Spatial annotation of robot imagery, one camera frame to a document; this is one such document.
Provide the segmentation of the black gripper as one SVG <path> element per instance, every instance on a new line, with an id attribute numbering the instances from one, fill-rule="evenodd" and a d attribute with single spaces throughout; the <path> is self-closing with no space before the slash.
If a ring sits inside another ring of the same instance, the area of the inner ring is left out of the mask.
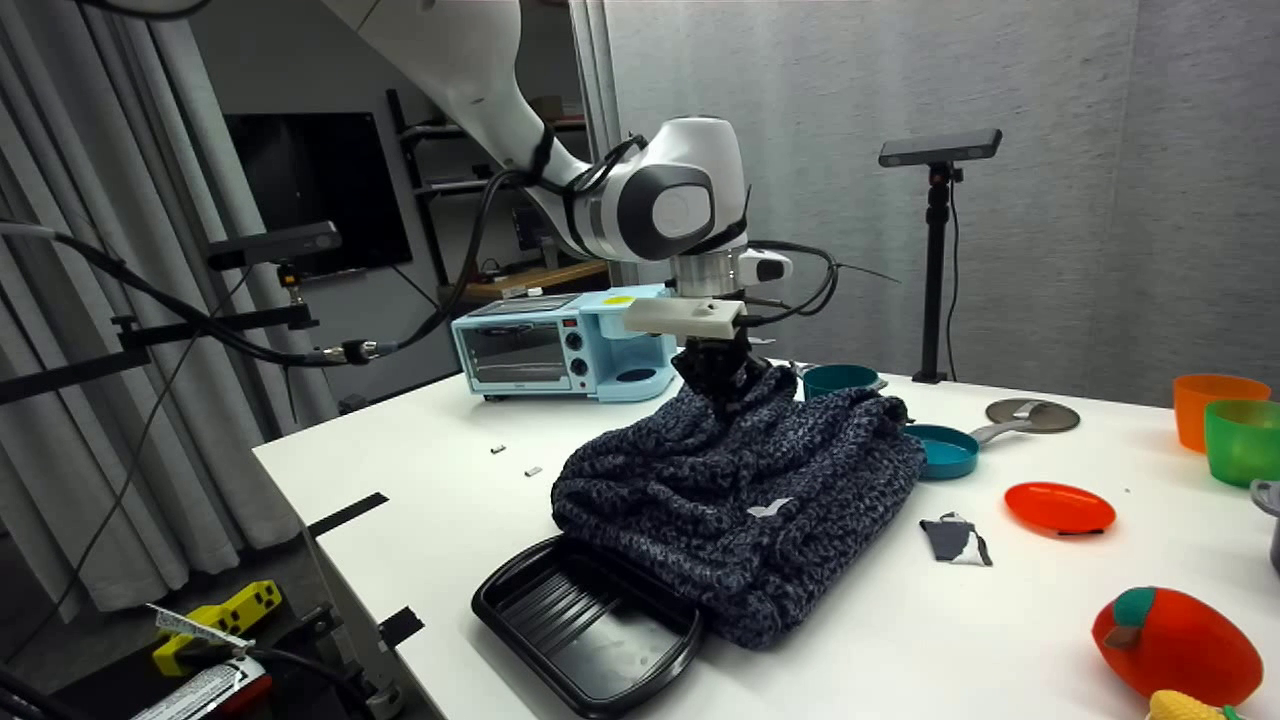
<path id="1" fill-rule="evenodd" d="M 675 350 L 679 381 L 707 401 L 735 401 L 746 397 L 762 366 L 746 341 L 690 341 Z"/>

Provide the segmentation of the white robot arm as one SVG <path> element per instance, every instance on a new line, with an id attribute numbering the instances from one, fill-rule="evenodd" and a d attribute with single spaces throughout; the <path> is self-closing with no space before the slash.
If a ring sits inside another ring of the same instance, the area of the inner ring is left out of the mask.
<path id="1" fill-rule="evenodd" d="M 586 161 L 520 88 L 520 0 L 319 4 L 465 128 L 577 254 L 671 266 L 671 295 L 642 305 L 631 322 L 684 341 L 675 371 L 692 393 L 730 401 L 755 381 L 740 301 L 750 179 L 730 119 L 665 119 Z"/>

